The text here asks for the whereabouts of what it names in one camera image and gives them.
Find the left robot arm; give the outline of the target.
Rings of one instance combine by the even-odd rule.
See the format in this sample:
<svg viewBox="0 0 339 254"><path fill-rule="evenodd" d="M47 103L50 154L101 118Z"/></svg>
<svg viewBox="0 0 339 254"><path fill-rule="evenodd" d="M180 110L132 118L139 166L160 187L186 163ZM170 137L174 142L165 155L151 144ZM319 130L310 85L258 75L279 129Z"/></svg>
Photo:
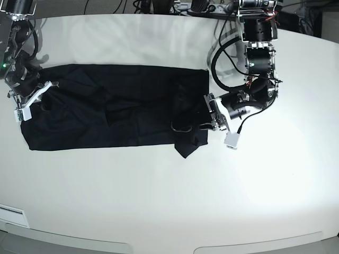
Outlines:
<svg viewBox="0 0 339 254"><path fill-rule="evenodd" d="M277 39L275 10L277 1L229 1L214 4L211 1L174 1L170 13L210 19L235 21L238 35L223 43L218 38L219 49L212 58L210 70L216 84L226 94L204 97L209 112L208 122L200 125L207 130L231 130L232 119L249 113L251 107L263 111L278 96L280 80L275 71L276 51L272 41ZM244 44L244 84L227 86L218 77L216 65L221 54L236 42Z"/></svg>

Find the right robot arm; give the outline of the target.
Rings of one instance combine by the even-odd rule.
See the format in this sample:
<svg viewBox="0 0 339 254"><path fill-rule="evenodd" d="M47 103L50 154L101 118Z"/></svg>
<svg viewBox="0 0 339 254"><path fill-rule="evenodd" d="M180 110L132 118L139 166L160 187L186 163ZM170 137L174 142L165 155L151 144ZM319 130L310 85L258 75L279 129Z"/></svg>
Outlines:
<svg viewBox="0 0 339 254"><path fill-rule="evenodd" d="M1 1L1 80L18 110L44 87L41 68L32 63L39 46L36 6L37 1Z"/></svg>

